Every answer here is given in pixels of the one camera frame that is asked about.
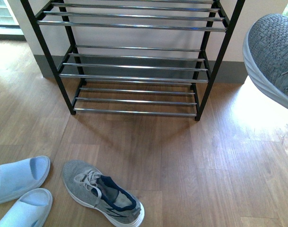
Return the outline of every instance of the shoe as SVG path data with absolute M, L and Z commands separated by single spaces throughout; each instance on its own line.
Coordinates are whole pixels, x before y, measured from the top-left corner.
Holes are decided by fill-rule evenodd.
M 40 187 L 47 178 L 49 169 L 50 159 L 47 156 L 0 165 L 0 204 Z
M 102 212 L 116 227 L 138 227 L 142 223 L 145 211 L 141 202 L 94 166 L 71 160 L 63 167 L 63 179 L 76 202 Z
M 33 189 L 18 199 L 0 220 L 0 227 L 42 227 L 52 206 L 52 195 L 44 188 Z
M 288 109 L 288 17 L 269 14 L 256 21 L 245 36 L 243 54 L 256 87 Z

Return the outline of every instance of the gray sneaker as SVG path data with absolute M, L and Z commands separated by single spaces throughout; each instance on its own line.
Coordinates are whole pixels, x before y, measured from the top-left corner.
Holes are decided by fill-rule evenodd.
M 138 227 L 142 223 L 145 211 L 141 202 L 94 166 L 71 160 L 64 165 L 63 179 L 76 202 L 102 212 L 115 226 Z

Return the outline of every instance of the baseboard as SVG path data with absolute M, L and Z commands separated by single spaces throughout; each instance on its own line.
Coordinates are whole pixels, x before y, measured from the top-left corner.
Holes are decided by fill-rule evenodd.
M 59 64 L 62 60 L 62 56 L 53 56 L 53 59 L 57 64 Z M 41 72 L 45 78 L 50 78 L 53 77 L 53 74 L 50 70 L 50 67 L 48 65 L 48 62 L 46 58 L 43 55 L 35 55 L 35 59 L 41 69 Z M 86 59 L 81 59 L 82 63 L 90 63 L 92 60 L 86 58 Z M 98 64 L 103 64 L 105 60 L 104 59 L 95 59 L 95 62 Z M 124 64 L 122 60 L 118 59 L 111 59 L 112 64 Z M 150 62 L 149 65 L 154 64 L 157 66 L 168 66 L 168 62 L 164 60 L 159 60 L 159 61 L 153 61 Z M 210 61 L 210 66 L 213 68 L 215 61 Z M 171 67 L 194 67 L 191 65 L 193 63 L 187 63 L 184 64 L 183 62 L 175 62 L 173 64 L 172 62 L 169 64 Z M 118 71 L 117 69 L 102 69 L 102 68 L 96 68 L 93 71 L 93 68 L 84 68 L 84 71 L 86 74 L 96 74 L 96 75 L 116 75 L 116 76 L 146 76 L 146 77 L 157 77 L 157 78 L 191 78 L 192 73 L 191 72 L 180 72 L 176 73 L 176 71 L 169 71 L 168 73 L 164 74 L 163 71 L 159 70 L 157 72 L 152 71 L 152 70 L 139 70 L 139 69 L 134 69 L 134 70 L 120 70 Z M 77 69 L 76 67 L 67 67 L 63 73 L 68 73 L 68 74 L 77 74 Z M 216 77 L 215 82 L 216 83 L 238 83 L 238 84 L 243 84 L 244 81 L 247 78 L 247 71 L 245 69 L 244 63 L 243 62 L 238 62 L 238 61 L 223 61 L 220 69 L 218 71 L 218 75 Z

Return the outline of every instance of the shoelace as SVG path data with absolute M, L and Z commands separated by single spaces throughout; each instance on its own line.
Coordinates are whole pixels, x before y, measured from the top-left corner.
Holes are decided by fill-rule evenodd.
M 91 189 L 93 188 L 96 189 L 97 200 L 94 204 L 94 207 L 97 204 L 99 204 L 101 197 L 102 197 L 101 190 L 97 187 L 97 183 L 96 183 L 96 181 L 100 177 L 101 177 L 101 174 L 99 172 L 96 172 L 93 169 L 89 169 L 89 170 L 86 170 L 84 173 L 76 175 L 73 179 L 74 182 L 85 187 L 87 191 L 91 191 Z

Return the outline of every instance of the sneaker sole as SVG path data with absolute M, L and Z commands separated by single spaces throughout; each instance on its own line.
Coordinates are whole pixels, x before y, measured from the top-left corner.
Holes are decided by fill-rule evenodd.
M 138 218 L 136 220 L 134 220 L 133 222 L 131 222 L 130 224 L 123 224 L 115 219 L 113 219 L 112 217 L 110 217 L 109 215 L 107 215 L 106 213 L 102 212 L 100 209 L 88 204 L 88 203 L 85 203 L 84 201 L 80 200 L 79 198 L 77 198 L 74 194 L 72 194 L 68 187 L 66 186 L 65 184 L 65 187 L 68 191 L 68 193 L 70 194 L 70 196 L 74 199 L 74 201 L 76 201 L 78 204 L 81 204 L 82 206 L 84 207 L 88 207 L 88 208 L 92 208 L 92 209 L 96 209 L 98 211 L 100 211 L 102 214 L 104 214 L 104 216 L 116 227 L 138 227 L 140 226 L 140 224 L 142 223 L 143 219 L 144 219 L 144 216 L 145 216 L 145 210 L 144 210 L 144 207 L 142 205 L 142 203 L 140 202 L 140 214 L 138 216 Z
M 271 84 L 264 76 L 264 74 L 259 70 L 258 66 L 255 64 L 255 61 L 249 49 L 249 32 L 250 29 L 244 38 L 243 56 L 244 64 L 250 79 L 255 84 L 255 86 L 266 96 L 288 109 L 288 96 L 281 92 L 279 89 L 277 89 L 273 84 Z

